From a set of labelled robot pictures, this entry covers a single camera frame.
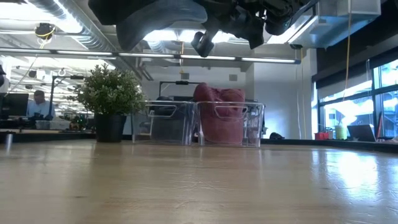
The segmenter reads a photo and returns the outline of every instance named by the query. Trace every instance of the glass window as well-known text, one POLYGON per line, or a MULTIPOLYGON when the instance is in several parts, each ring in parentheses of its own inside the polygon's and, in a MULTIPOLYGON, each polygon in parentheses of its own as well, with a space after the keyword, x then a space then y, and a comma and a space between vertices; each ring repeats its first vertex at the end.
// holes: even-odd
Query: glass window
POLYGON ((376 88, 398 84, 398 60, 375 68, 374 77, 380 80, 376 82, 376 88))
POLYGON ((382 94, 382 102, 384 135, 398 136, 398 91, 382 94))
POLYGON ((373 111, 374 107, 371 96, 325 105, 325 127, 334 128, 339 124, 345 126, 373 125, 373 111))
POLYGON ((347 96, 353 96, 357 93, 363 93, 366 91, 371 91, 372 90, 372 80, 366 81, 364 83, 361 83, 359 85, 353 86, 351 88, 347 88, 345 91, 341 91, 339 93, 330 95, 325 97, 324 99, 321 100, 321 102, 327 102, 327 101, 331 101, 331 100, 335 100, 338 98, 342 98, 342 97, 347 97, 347 96))

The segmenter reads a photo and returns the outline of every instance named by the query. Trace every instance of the clear plastic bin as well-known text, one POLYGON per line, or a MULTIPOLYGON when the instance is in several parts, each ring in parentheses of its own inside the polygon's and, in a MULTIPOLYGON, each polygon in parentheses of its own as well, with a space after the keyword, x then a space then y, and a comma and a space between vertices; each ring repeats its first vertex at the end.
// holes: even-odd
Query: clear plastic bin
POLYGON ((196 104, 186 101, 145 101, 132 116, 134 143, 191 145, 196 104))
POLYGON ((201 146, 260 147, 262 103, 197 103, 198 137, 201 146))

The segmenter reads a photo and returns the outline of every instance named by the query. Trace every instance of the laptop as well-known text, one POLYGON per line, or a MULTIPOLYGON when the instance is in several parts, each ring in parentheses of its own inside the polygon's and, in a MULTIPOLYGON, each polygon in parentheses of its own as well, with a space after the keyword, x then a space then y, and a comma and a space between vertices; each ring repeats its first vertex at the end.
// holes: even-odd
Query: laptop
POLYGON ((376 142, 376 137, 370 124, 347 126, 349 134, 355 141, 376 142))

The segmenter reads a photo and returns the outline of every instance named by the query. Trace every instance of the potted plant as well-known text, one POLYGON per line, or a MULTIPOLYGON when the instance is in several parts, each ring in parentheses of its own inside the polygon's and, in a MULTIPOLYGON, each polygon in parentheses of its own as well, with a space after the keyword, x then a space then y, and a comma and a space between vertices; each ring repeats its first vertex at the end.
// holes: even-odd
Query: potted plant
POLYGON ((84 85, 77 86, 77 96, 69 97, 94 112, 98 142, 120 142, 123 136, 126 114, 143 108, 144 95, 134 73, 110 70, 108 65, 97 65, 85 78, 84 85))

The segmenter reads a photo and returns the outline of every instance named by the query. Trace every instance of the green leaves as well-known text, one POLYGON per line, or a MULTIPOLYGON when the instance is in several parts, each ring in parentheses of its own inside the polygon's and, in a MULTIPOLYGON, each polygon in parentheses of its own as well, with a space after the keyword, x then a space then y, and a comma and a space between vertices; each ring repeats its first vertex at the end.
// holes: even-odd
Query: green leaves
POLYGON ((96 65, 90 72, 92 76, 75 89, 77 96, 69 96, 69 100, 100 114, 129 114, 143 108, 144 95, 133 72, 109 70, 107 64, 96 65))

